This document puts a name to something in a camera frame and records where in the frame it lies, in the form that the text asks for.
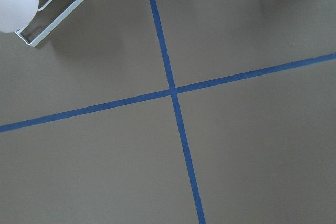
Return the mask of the white cup rack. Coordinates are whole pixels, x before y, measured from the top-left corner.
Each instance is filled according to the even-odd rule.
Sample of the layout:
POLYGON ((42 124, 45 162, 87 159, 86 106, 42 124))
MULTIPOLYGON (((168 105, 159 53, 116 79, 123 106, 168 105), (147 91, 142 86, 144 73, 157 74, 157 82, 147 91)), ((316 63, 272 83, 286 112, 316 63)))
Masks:
POLYGON ((84 0, 41 0, 33 20, 15 34, 27 45, 37 46, 84 0))

